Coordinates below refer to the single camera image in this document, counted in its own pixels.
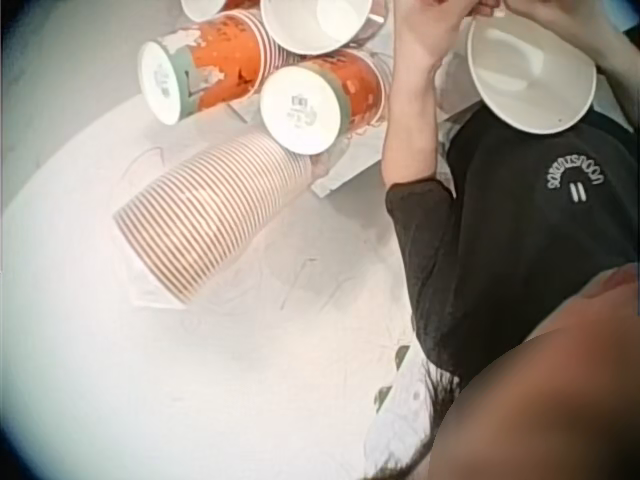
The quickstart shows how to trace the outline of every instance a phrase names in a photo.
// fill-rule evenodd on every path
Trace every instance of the paper cup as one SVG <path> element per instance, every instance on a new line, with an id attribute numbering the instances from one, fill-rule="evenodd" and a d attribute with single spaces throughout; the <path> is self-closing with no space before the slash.
<path id="1" fill-rule="evenodd" d="M 138 59 L 140 86 L 158 119 L 172 125 L 255 91 L 263 56 L 247 21 L 225 13 L 147 42 Z"/>
<path id="2" fill-rule="evenodd" d="M 186 303 L 313 180 L 308 156 L 256 131 L 201 152 L 114 216 L 159 283 Z"/>
<path id="3" fill-rule="evenodd" d="M 476 18 L 467 57 L 484 102 L 525 132 L 568 129 L 584 116 L 595 95 L 596 67 L 587 55 L 506 10 L 502 17 Z"/>
<path id="4" fill-rule="evenodd" d="M 315 155 L 379 119 L 384 97 L 375 63 L 364 53 L 339 50 L 272 74 L 262 89 L 260 111 L 281 145 Z"/>
<path id="5" fill-rule="evenodd" d="M 260 9 L 276 42 L 301 55 L 363 45 L 389 14 L 387 0 L 263 0 Z"/>
<path id="6" fill-rule="evenodd" d="M 255 8 L 260 0 L 181 0 L 184 13 L 194 22 L 211 20 L 218 13 L 236 8 Z"/>

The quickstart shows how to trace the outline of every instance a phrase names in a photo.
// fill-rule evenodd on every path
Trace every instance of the cup label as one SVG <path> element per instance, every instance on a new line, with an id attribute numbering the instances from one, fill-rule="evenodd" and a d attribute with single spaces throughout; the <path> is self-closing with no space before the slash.
<path id="1" fill-rule="evenodd" d="M 169 73 L 164 65 L 156 65 L 153 71 L 153 80 L 158 90 L 162 93 L 162 96 L 169 98 L 171 96 L 171 91 L 169 90 Z"/>
<path id="2" fill-rule="evenodd" d="M 291 106 L 287 113 L 287 119 L 296 128 L 306 128 L 315 125 L 318 113 L 309 104 L 309 99 L 304 95 L 293 95 L 291 97 Z"/>

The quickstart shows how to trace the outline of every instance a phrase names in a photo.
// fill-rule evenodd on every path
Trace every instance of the white bowl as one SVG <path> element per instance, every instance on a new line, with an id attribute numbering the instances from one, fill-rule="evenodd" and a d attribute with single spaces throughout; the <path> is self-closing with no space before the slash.
<path id="1" fill-rule="evenodd" d="M 584 53 L 523 17 L 478 17 L 467 57 L 484 102 L 513 127 L 553 134 L 575 125 L 596 89 L 596 66 Z"/>

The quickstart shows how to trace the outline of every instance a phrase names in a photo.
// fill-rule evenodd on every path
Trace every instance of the white table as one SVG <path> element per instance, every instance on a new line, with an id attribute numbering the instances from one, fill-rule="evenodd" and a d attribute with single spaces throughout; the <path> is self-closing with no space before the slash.
<path id="1" fill-rule="evenodd" d="M 242 128 L 224 110 L 168 128 L 135 97 L 5 212 L 2 421 L 51 478 L 362 474 L 412 337 L 375 168 L 299 198 L 187 310 L 134 306 L 120 275 L 110 215 L 132 160 L 155 175 Z"/>

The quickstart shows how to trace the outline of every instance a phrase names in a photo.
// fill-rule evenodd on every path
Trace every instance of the striped paper cup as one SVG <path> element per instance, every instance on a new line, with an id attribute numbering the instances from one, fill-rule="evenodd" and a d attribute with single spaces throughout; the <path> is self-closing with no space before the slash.
<path id="1" fill-rule="evenodd" d="M 161 176 L 114 216 L 131 249 L 183 303 L 313 180 L 308 156 L 253 131 Z"/>

